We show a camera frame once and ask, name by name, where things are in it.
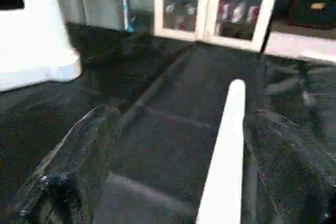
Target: white furniture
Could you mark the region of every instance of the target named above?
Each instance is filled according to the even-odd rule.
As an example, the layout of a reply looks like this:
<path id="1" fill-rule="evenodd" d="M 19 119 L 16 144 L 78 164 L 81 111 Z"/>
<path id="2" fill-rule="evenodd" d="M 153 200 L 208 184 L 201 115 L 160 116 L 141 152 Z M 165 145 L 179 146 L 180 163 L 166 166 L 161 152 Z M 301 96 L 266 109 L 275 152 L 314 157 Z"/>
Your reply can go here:
<path id="1" fill-rule="evenodd" d="M 0 10 L 0 91 L 81 74 L 57 0 L 24 0 L 24 9 Z"/>
<path id="2" fill-rule="evenodd" d="M 265 53 L 323 63 L 336 63 L 336 29 L 320 30 L 272 22 Z"/>
<path id="3" fill-rule="evenodd" d="M 167 22 L 169 13 L 178 9 L 181 0 L 154 0 L 155 19 L 154 34 L 182 40 L 201 40 L 211 44 L 218 44 L 241 49 L 260 51 L 264 42 L 266 29 L 270 20 L 275 0 L 186 0 L 197 6 L 195 24 L 188 27 L 177 27 L 178 24 Z M 243 17 L 234 18 L 239 12 L 236 8 L 240 4 L 243 8 Z M 228 18 L 220 17 L 218 8 L 228 7 Z M 251 22 L 251 13 L 258 9 L 259 14 L 255 22 Z M 175 21 L 179 22 L 181 11 L 175 14 Z M 192 15 L 187 15 L 188 22 L 193 22 Z"/>
<path id="4" fill-rule="evenodd" d="M 205 182 L 197 224 L 240 224 L 243 181 L 245 83 L 229 87 Z"/>

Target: white wall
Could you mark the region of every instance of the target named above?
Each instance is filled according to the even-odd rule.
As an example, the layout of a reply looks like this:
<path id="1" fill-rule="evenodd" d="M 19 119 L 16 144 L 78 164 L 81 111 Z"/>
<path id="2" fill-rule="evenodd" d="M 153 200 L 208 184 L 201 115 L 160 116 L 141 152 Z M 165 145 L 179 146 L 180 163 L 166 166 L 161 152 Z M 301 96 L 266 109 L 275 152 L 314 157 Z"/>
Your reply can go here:
<path id="1" fill-rule="evenodd" d="M 117 0 L 85 0 L 87 24 L 120 29 Z"/>

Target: white cabinet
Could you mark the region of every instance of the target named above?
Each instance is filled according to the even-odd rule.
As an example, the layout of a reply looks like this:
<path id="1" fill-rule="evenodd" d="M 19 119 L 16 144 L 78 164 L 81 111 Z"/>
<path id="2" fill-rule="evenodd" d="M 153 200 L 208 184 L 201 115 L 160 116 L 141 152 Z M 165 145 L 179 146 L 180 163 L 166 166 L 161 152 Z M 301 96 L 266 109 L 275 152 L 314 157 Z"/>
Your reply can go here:
<path id="1" fill-rule="evenodd" d="M 155 0 L 154 34 L 260 51 L 275 0 Z"/>

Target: white post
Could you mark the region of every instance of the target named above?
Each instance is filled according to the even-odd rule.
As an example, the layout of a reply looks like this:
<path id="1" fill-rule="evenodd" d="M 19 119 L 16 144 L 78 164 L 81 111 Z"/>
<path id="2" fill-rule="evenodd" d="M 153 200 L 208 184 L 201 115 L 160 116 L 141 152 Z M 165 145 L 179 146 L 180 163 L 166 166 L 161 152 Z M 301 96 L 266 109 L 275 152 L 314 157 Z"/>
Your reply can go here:
<path id="1" fill-rule="evenodd" d="M 197 224 L 240 224 L 243 181 L 245 84 L 229 87 Z"/>
<path id="2" fill-rule="evenodd" d="M 81 74 L 57 0 L 24 0 L 23 10 L 0 11 L 0 91 Z"/>

